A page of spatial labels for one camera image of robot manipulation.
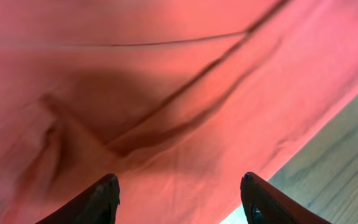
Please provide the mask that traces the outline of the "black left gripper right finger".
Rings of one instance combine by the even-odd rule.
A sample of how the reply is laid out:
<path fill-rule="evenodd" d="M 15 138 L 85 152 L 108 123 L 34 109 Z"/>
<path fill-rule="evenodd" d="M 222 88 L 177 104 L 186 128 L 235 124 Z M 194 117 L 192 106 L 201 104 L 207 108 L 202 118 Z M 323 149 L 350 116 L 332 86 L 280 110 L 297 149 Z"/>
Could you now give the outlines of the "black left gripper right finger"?
<path fill-rule="evenodd" d="M 248 224 L 329 224 L 253 172 L 241 180 Z"/>

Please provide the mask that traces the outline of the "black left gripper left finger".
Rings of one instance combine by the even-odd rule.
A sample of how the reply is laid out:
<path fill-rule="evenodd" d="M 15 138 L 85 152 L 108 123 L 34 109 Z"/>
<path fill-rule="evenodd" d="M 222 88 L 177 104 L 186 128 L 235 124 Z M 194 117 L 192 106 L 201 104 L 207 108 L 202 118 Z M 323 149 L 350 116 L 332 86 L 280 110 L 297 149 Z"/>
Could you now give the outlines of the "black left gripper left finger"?
<path fill-rule="evenodd" d="M 37 224 L 115 224 L 119 180 L 107 174 Z"/>

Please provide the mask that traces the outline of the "red orange t-shirt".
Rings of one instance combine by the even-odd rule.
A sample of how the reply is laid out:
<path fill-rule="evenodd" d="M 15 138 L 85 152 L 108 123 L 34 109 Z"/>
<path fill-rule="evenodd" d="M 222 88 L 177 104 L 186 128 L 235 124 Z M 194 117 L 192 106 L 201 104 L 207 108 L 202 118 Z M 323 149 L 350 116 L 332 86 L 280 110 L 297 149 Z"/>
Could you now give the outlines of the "red orange t-shirt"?
<path fill-rule="evenodd" d="M 118 223 L 217 223 L 358 93 L 358 1 L 0 1 L 0 223 L 107 173 Z"/>

